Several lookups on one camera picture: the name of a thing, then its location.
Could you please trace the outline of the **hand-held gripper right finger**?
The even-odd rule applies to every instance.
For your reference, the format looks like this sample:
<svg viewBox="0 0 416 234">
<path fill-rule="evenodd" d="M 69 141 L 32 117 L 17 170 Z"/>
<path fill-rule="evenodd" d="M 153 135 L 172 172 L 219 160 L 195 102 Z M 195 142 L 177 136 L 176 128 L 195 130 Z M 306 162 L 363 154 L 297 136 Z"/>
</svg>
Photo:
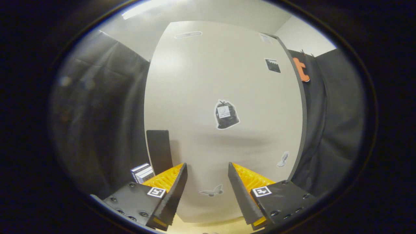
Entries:
<svg viewBox="0 0 416 234">
<path fill-rule="evenodd" d="M 228 178 L 244 220 L 254 231 L 284 228 L 318 201 L 289 180 L 274 182 L 236 163 L 229 163 Z"/>
</svg>

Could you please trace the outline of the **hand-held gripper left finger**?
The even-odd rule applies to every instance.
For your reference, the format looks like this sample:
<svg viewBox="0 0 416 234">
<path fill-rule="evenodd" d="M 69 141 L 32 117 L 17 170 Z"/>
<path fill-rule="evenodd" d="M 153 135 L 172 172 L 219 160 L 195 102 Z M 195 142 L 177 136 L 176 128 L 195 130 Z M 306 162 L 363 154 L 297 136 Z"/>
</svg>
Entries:
<svg viewBox="0 0 416 234">
<path fill-rule="evenodd" d="M 127 183 L 103 203 L 140 228 L 166 231 L 173 223 L 187 179 L 187 164 L 181 163 L 142 184 Z"/>
</svg>

